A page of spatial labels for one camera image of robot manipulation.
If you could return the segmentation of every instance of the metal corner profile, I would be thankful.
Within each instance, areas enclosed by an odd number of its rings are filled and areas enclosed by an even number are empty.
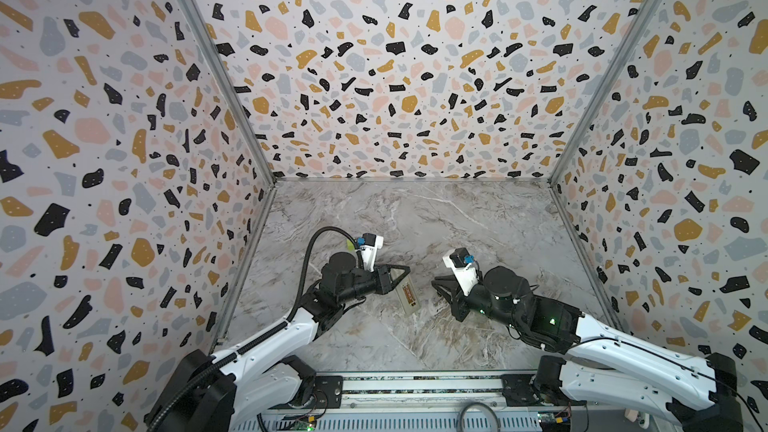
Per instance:
[[[594,290],[594,296],[597,298],[598,303],[600,303],[600,308],[603,309],[603,313],[605,314],[609,325],[613,328],[617,328],[620,331],[627,332],[627,330],[625,330],[626,328],[621,324],[621,320],[619,320],[618,314],[610,306],[608,294],[605,292],[605,288],[603,288],[603,283],[600,280],[600,277],[598,277],[598,274],[589,261],[587,249],[584,248],[584,244],[582,243],[581,239],[579,239],[578,235],[576,235],[576,229],[568,219],[568,214],[565,211],[565,205],[563,204],[561,197],[552,187],[550,187],[549,193],[552,195],[554,206],[558,209],[560,219],[565,225],[565,230],[568,231],[568,236],[571,238],[571,242],[576,249],[576,255],[578,255],[581,266],[584,268],[584,273],[587,274],[587,278],[589,279],[589,283],[592,286],[592,290]]]
[[[549,177],[551,184],[556,184],[563,176],[565,169],[568,168],[568,164],[576,154],[578,145],[584,136],[587,134],[592,121],[598,116],[603,102],[605,102],[611,88],[613,88],[616,79],[619,78],[621,71],[624,70],[624,65],[629,61],[631,54],[634,52],[634,48],[640,43],[643,32],[645,31],[650,19],[656,14],[656,10],[661,4],[662,0],[643,0],[638,11],[638,16],[627,31],[627,35],[619,44],[619,48],[616,51],[616,55],[608,65],[608,69],[605,71],[602,81],[598,85],[594,94],[587,104],[587,108],[584,110],[584,114],[576,124],[576,128],[571,134],[571,138],[565,146],[565,150],[560,155],[558,162],[555,164],[552,170],[552,175]]]
[[[547,182],[546,177],[278,177],[278,182]]]
[[[245,117],[243,106],[240,104],[240,100],[237,98],[234,86],[230,80],[229,74],[224,68],[224,64],[219,59],[219,53],[216,51],[216,45],[208,35],[208,31],[205,27],[205,21],[200,13],[200,9],[197,8],[197,2],[195,0],[178,0],[178,6],[181,9],[185,17],[187,17],[187,23],[192,30],[192,34],[197,41],[197,45],[200,48],[200,53],[203,56],[208,67],[210,67],[211,74],[221,87],[221,92],[224,95],[226,106],[232,111],[232,115],[235,118],[235,123],[240,129],[246,146],[250,150],[251,155],[256,162],[256,168],[258,168],[264,186],[268,189],[272,189],[275,186],[275,177],[269,164],[261,151],[259,141],[256,139],[254,130],[251,129],[248,119]]]
[[[246,276],[248,275],[250,266],[256,256],[256,247],[259,245],[259,240],[261,240],[261,235],[264,232],[266,218],[272,209],[272,202],[275,199],[275,194],[277,194],[277,187],[271,188],[266,194],[266,197],[264,197],[264,200],[260,202],[262,209],[259,211],[259,216],[254,224],[254,230],[250,235],[250,240],[243,253],[243,259],[237,266],[234,283],[232,284],[232,292],[228,293],[224,306],[221,309],[219,324],[214,332],[214,340],[211,342],[210,352],[214,351],[219,340],[226,337],[226,332],[230,328],[230,323],[232,322],[232,317],[234,316],[237,307],[237,301],[240,299],[240,293],[243,291]]]

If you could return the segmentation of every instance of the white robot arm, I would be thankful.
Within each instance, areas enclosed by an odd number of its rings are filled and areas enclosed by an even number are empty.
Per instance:
[[[534,294],[528,280],[503,266],[483,276],[466,248],[450,251],[443,261],[453,274],[436,277],[432,286],[460,322],[474,310],[515,329],[533,347],[612,368],[545,356],[533,383],[544,402],[596,400],[664,418],[685,432],[742,431],[733,359],[695,357],[639,340],[576,307]]]
[[[304,292],[312,245],[326,231],[344,235],[357,256],[333,254],[322,267],[321,279]],[[291,354],[330,330],[368,294],[387,294],[410,273],[405,265],[375,264],[382,244],[383,238],[374,234],[354,239],[335,227],[316,232],[306,250],[291,312],[232,347],[211,356],[195,350],[182,359],[144,417],[148,432],[225,432],[230,424],[275,405],[307,404],[315,371]],[[359,302],[346,306],[354,300]]]

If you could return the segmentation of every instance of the terrazzo wallpaper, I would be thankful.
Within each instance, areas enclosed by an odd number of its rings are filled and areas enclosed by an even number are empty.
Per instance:
[[[198,0],[277,177],[545,177],[643,0]]]
[[[0,429],[143,430],[263,191],[175,0],[0,0]]]
[[[556,185],[629,330],[732,357],[763,425],[766,15],[768,0],[664,0]]]

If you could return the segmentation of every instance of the black cylindrical motor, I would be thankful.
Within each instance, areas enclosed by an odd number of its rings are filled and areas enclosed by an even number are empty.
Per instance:
[[[522,298],[531,293],[531,287],[526,279],[502,266],[486,272],[483,284],[490,293],[491,306],[495,310],[504,312],[510,312],[513,309],[516,298]]]
[[[321,273],[320,290],[334,303],[363,298],[376,291],[376,276],[357,268],[355,256],[348,252],[331,255]]]

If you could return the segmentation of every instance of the gray marble surface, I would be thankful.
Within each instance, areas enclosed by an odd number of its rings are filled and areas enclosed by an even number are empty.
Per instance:
[[[504,264],[540,284],[537,294],[602,319],[598,300],[543,183],[281,182],[226,334],[243,341],[286,314],[306,244],[321,226],[384,237],[378,263],[406,264],[421,309],[405,315],[396,294],[371,295],[334,329],[296,353],[317,370],[536,369],[542,352],[504,326],[470,313],[457,322],[432,289],[450,274],[443,254],[465,246],[483,271]],[[344,239],[315,243],[307,283]]]

